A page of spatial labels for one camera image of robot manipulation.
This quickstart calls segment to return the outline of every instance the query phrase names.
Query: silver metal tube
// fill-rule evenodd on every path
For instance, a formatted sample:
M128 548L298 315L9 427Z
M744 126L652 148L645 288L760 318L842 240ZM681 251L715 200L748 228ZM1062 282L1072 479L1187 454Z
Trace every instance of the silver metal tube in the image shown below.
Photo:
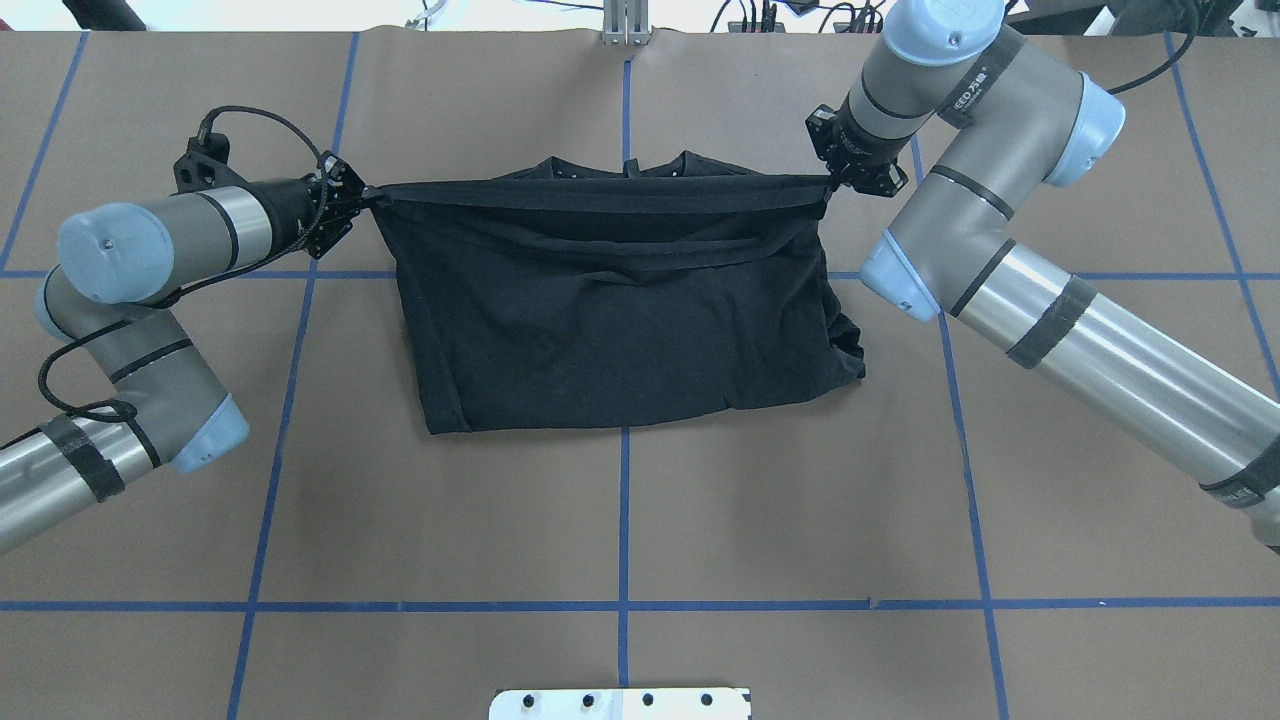
M125 483L151 470L127 424L73 421ZM44 433L0 451L0 555L95 503L84 479Z
M1079 316L1055 310L1070 275L1014 246L975 288L957 318L1014 355L1028 337L1050 337L1033 368L1110 418L1204 488L1256 470L1280 436L1280 405L1133 313L1097 293ZM1044 318L1062 318L1046 331ZM1263 486L1277 478L1260 478ZM1233 488L1222 502L1244 510L1254 536L1280 546L1280 489Z
M271 219L266 217L262 204L243 187L219 187L205 190L196 195L204 195L218 202L227 213L232 227L236 228L236 237L239 245L233 268L251 265L271 254Z

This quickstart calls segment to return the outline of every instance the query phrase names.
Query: white metal plate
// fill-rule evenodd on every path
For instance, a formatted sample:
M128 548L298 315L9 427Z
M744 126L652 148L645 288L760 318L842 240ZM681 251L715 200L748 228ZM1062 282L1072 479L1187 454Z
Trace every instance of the white metal plate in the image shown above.
M489 720L750 720L744 688L504 691Z

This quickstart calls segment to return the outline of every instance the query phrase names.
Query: gray robot arm segment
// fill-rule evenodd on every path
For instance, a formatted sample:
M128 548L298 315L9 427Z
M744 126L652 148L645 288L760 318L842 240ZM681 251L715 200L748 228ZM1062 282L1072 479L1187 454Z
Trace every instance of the gray robot arm segment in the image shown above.
M137 415L128 423L59 415L0 451L0 553L163 464L189 473L248 436L236 402L170 311L93 302L61 268L36 301L50 329L68 338L108 331L86 348L115 400Z
M998 19L979 33L989 45L946 61L951 38L996 6L902 0L850 92L864 128L914 132L931 111L961 128L863 282L918 320L947 311L970 325L1243 510L1280 553L1280 405L1009 238L1041 183L1070 184L1106 152L1124 109Z

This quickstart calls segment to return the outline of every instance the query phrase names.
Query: light blue joint cap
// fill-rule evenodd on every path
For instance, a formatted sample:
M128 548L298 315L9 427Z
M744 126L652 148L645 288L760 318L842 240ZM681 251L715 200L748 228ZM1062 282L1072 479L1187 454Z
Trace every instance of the light blue joint cap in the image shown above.
M227 451L244 442L248 437L248 420L241 414L236 401L228 395L214 410L214 414L205 420L196 437L191 438L178 455L173 459L173 466L179 473L193 473L214 460L221 457Z
M54 322L54 316L49 314L49 301L45 300L45 297L49 292L49 278L54 277L55 272L58 272L56 265L52 270L49 270L49 274L45 275L45 281L40 283L40 290L36 291L36 320L40 323L40 327L45 328L45 332L54 336L55 340L60 342L76 342L76 338L64 333L63 328L59 328L58 323Z
M884 18L884 42L908 63L954 65L986 50L1004 22L997 0L899 0Z
M111 202L72 215L58 228L58 256L76 290L93 302L137 302L173 273L173 238L154 213Z
M1107 152L1124 127L1124 105L1098 87L1089 76L1080 73L1080 79L1084 82L1084 94L1080 96L1080 110L1075 114L1071 137L1066 140L1066 147L1053 172L1044 178L1053 187L1066 187L1084 177Z
M884 231L858 272L863 284L908 315L928 323L942 311L892 233Z

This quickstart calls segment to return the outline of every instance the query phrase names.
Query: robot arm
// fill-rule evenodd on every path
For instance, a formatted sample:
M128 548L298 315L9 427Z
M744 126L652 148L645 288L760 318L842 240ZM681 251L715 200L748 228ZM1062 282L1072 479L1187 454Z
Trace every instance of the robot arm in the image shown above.
M374 192L330 154L317 154L320 168L301 179L247 182L227 167L228 152L227 138L202 127L174 167L178 195L104 205L59 229L61 264L41 284L36 315L54 337L82 343L116 395L61 406L63 415L0 448L0 553L160 465L191 473L248 436L230 393L165 307L187 283L302 247L319 258Z
M1280 553L1280 406L1006 231L1106 152L1124 108L1002 26L996 0L901 0L840 111L806 122L833 179L893 195L933 114L960 128L861 268L918 320L946 311L1249 515Z

